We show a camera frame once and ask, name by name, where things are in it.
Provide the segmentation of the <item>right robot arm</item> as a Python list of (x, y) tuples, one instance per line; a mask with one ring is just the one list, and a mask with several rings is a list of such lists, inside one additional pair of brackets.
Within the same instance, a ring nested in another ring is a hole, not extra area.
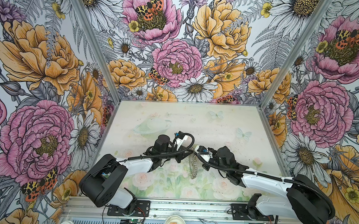
[(203, 168), (225, 173), (233, 185), (256, 189), (242, 212), (251, 219), (287, 217), (303, 224), (326, 224), (335, 217), (332, 200), (307, 176), (281, 177), (259, 172), (238, 163), (226, 146), (214, 150), (197, 146), (194, 151)]

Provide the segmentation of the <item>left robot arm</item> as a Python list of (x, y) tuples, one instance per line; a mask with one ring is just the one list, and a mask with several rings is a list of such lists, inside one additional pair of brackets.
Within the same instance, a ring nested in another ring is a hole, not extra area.
[(173, 140), (164, 134), (158, 136), (154, 145), (139, 156), (119, 159), (106, 154), (81, 179), (80, 191), (98, 208), (109, 205), (128, 212), (134, 211), (137, 197), (130, 190), (121, 188), (124, 179), (152, 172), (166, 161), (180, 163), (193, 153), (191, 147), (194, 143), (193, 135), (178, 132)]

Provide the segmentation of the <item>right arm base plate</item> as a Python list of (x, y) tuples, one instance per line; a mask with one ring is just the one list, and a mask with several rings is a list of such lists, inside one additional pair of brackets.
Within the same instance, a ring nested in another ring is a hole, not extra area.
[(227, 214), (231, 215), (233, 220), (244, 220), (244, 221), (267, 221), (273, 222), (274, 216), (263, 215), (257, 208), (248, 207), (244, 203), (232, 203), (230, 208), (227, 210)]

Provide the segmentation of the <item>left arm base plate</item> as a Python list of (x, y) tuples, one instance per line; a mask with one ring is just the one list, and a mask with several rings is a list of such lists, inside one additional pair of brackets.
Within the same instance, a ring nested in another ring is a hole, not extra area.
[(150, 201), (133, 200), (126, 208), (116, 205), (109, 205), (107, 210), (108, 216), (120, 217), (148, 217), (150, 213)]

